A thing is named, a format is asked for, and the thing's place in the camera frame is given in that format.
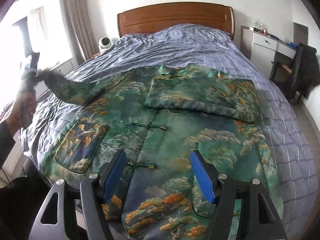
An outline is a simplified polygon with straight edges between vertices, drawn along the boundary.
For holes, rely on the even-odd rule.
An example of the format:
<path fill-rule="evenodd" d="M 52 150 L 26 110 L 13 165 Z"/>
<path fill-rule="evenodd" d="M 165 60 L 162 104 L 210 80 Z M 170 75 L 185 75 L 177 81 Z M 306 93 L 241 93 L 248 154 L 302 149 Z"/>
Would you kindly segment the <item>person's left hand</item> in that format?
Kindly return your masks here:
<path fill-rule="evenodd" d="M 23 113 L 28 113 L 33 116 L 33 114 L 35 113 L 36 105 L 37 102 L 34 93 L 25 92 L 22 94 L 18 94 L 13 104 L 11 113 L 5 120 L 12 137 L 19 129 L 23 127 Z"/>

